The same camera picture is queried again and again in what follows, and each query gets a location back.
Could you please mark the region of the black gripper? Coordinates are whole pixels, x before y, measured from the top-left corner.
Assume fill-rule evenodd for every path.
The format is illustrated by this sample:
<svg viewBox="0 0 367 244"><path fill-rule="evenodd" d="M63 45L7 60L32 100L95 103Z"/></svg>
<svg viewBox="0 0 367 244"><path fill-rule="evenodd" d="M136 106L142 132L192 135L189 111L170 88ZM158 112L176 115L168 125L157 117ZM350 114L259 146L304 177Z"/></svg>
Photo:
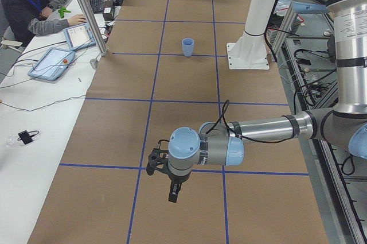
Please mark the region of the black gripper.
<svg viewBox="0 0 367 244"><path fill-rule="evenodd" d="M169 191L169 202L176 203L178 199L179 192L181 190L181 184L186 182L190 177L190 173L178 176L173 173L169 174L169 179L171 180L170 191Z"/></svg>

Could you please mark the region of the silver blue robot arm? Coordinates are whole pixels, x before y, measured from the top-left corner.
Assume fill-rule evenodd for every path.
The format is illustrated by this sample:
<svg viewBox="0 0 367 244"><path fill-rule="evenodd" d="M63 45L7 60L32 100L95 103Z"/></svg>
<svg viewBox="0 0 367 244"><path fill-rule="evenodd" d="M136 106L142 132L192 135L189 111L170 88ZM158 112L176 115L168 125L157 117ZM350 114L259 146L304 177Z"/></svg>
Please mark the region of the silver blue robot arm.
<svg viewBox="0 0 367 244"><path fill-rule="evenodd" d="M198 165L239 165L247 142L277 144L298 137L327 141L366 157L366 0L293 0L299 13L334 14L338 103L261 121L205 123L175 130L169 141L169 201Z"/></svg>

